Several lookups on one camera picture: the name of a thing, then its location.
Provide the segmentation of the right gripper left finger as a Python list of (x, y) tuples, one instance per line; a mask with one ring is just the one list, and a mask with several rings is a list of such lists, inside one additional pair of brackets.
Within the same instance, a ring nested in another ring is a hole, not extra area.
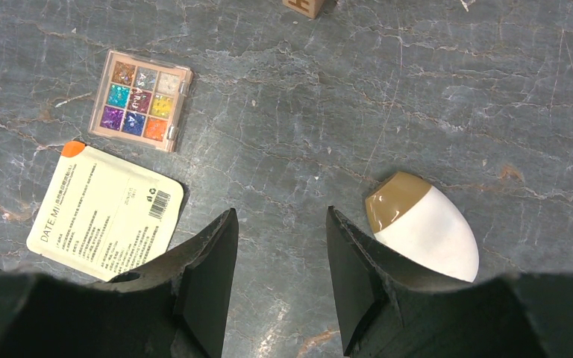
[(165, 254), (94, 284), (110, 294), (89, 357), (220, 357), (238, 241), (230, 208)]

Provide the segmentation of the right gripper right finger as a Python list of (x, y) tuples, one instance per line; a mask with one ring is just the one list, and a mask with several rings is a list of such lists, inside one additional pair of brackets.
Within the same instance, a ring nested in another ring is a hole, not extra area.
[(352, 356), (361, 336), (389, 301), (383, 278), (373, 259), (363, 251), (360, 239), (373, 243), (385, 254), (391, 254), (393, 259), (398, 258), (403, 266), (416, 270), (418, 274), (432, 276), (456, 288), (469, 285), (464, 280), (440, 274), (403, 257), (365, 234), (334, 206), (329, 206), (325, 224), (336, 314), (342, 351), (346, 357)]

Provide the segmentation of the colourful eyeshadow palette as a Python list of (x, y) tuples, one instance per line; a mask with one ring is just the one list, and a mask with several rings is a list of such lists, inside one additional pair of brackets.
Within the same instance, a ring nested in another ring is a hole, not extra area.
[(188, 66), (110, 50), (89, 132), (173, 152), (192, 78)]

